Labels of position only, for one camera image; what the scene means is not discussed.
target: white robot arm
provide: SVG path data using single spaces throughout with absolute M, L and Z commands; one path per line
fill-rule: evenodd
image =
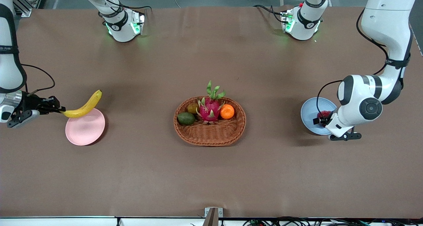
M 110 35 L 127 42 L 142 32 L 144 14 L 124 8 L 119 0 L 89 0 L 104 18 Z M 0 123 L 18 128 L 39 115 L 65 111 L 54 96 L 40 98 L 20 89 L 27 76 L 19 60 L 12 0 L 0 0 Z
M 307 40 L 317 32 L 322 14 L 328 0 L 305 0 L 300 6 L 288 10 L 282 15 L 282 28 L 298 40 Z
M 124 8 L 119 0 L 88 0 L 104 18 L 110 35 L 118 42 L 131 41 L 142 32 L 144 14 Z
M 394 101 L 404 87 L 403 77 L 410 59 L 412 33 L 408 17 L 415 0 L 368 0 L 361 26 L 370 39 L 384 44 L 388 58 L 381 75 L 349 75 L 340 83 L 341 106 L 330 116 L 326 128 L 337 137 L 355 125 L 376 120 L 382 105 Z

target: brown paper tablecloth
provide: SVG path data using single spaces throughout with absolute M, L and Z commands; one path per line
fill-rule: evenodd
M 303 126 L 302 103 L 323 84 L 372 74 L 384 55 L 355 30 L 362 8 L 328 8 L 311 40 L 283 34 L 257 8 L 148 11 L 144 35 L 118 43 L 96 10 L 34 10 L 19 25 L 21 62 L 56 79 L 68 109 L 102 89 L 105 136 L 74 146 L 67 118 L 0 130 L 0 215 L 421 217 L 423 58 L 417 45 L 400 97 L 330 142 Z M 50 85 L 26 68 L 30 90 Z M 209 80 L 248 122 L 231 147 L 194 147 L 173 129 L 175 109 Z M 336 101 L 337 85 L 322 97 Z

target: wicker basket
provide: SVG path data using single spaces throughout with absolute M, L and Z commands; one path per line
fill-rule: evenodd
M 189 98 L 176 109 L 173 125 L 181 139 L 197 146 L 228 146 L 236 142 L 245 130 L 247 119 L 242 107 L 229 98 L 221 98 L 219 102 L 220 104 L 225 102 L 234 107 L 235 115 L 231 119 L 219 117 L 217 124 L 206 125 L 198 115 L 195 115 L 196 121 L 193 125 L 186 126 L 178 122 L 178 114 L 186 112 L 189 104 L 197 103 L 197 99 L 202 98 L 203 96 Z

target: dragon fruit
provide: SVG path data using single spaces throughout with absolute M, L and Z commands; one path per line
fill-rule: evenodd
M 197 114 L 203 119 L 205 124 L 210 123 L 213 124 L 217 122 L 219 118 L 220 109 L 222 108 L 223 104 L 220 105 L 218 99 L 225 96 L 225 91 L 221 92 L 220 94 L 216 95 L 216 92 L 219 90 L 220 86 L 216 86 L 212 91 L 212 81 L 209 81 L 207 85 L 207 94 L 208 97 L 203 97 L 202 100 L 198 100 L 198 106 L 200 107 L 200 111 L 197 110 Z

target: orange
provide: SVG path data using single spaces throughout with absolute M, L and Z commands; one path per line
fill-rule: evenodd
M 234 116 L 235 110 L 230 104 L 224 104 L 220 109 L 220 116 L 224 119 L 230 119 Z

